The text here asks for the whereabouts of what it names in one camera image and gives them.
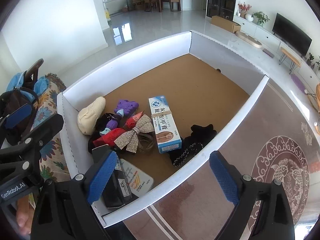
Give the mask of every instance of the rhinestone bow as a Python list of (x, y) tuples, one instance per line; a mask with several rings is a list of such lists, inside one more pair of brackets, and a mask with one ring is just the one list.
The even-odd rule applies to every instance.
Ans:
[(138, 133), (148, 133), (153, 132), (155, 129), (151, 123), (151, 119), (149, 116), (144, 114), (138, 121), (136, 126), (128, 131), (120, 135), (116, 140), (115, 144), (123, 149), (127, 146), (127, 151), (136, 153), (138, 148)]

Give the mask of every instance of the round white vase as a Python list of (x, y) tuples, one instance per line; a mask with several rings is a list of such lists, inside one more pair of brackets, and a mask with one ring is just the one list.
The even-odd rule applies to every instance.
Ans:
[(253, 16), (251, 14), (246, 14), (245, 15), (245, 18), (249, 21), (249, 22), (252, 22), (253, 21)]

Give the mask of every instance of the blue and white box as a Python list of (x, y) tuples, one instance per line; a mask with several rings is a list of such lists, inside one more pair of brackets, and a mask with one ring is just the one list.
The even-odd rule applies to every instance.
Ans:
[(181, 148), (181, 138), (165, 96), (149, 98), (151, 118), (160, 153)]

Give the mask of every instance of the human hand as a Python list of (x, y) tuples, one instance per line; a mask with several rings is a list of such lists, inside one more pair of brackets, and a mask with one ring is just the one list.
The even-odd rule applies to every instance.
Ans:
[(35, 210), (29, 203), (29, 195), (26, 195), (18, 200), (16, 219), (19, 225), (20, 233), (23, 236), (31, 233), (31, 225), (34, 213)]

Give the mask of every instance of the purple mat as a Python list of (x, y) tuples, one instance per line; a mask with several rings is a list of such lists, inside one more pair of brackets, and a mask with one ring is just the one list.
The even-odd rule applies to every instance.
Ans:
[(291, 74), (291, 78), (293, 82), (297, 85), (297, 87), (300, 89), (300, 91), (304, 93), (304, 90), (306, 89), (306, 87), (301, 82), (301, 80), (295, 74)]

